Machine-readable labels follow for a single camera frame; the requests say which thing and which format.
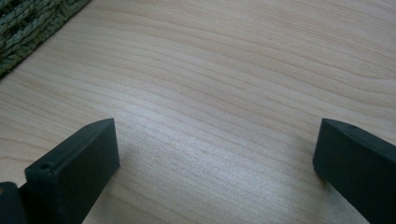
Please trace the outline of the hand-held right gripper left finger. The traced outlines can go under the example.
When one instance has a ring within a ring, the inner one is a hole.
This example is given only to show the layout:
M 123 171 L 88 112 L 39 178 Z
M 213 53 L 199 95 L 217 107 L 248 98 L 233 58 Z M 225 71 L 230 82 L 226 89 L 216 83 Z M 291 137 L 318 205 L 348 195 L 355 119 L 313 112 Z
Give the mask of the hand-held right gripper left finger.
M 115 121 L 88 124 L 25 169 L 29 224 L 82 224 L 120 167 Z

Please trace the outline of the green woven basket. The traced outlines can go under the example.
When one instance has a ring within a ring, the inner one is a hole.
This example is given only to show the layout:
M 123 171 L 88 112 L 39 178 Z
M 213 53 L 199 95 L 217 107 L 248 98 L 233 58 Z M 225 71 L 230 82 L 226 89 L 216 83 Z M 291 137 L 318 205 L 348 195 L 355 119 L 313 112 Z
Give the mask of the green woven basket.
M 0 80 L 91 0 L 0 0 Z

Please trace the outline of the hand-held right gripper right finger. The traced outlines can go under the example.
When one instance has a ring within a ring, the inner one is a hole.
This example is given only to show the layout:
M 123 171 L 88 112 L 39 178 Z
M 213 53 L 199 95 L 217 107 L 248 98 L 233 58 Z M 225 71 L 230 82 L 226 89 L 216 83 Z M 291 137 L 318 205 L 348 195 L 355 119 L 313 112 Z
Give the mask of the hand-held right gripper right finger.
M 396 224 L 396 146 L 354 125 L 324 119 L 313 166 L 371 224 Z

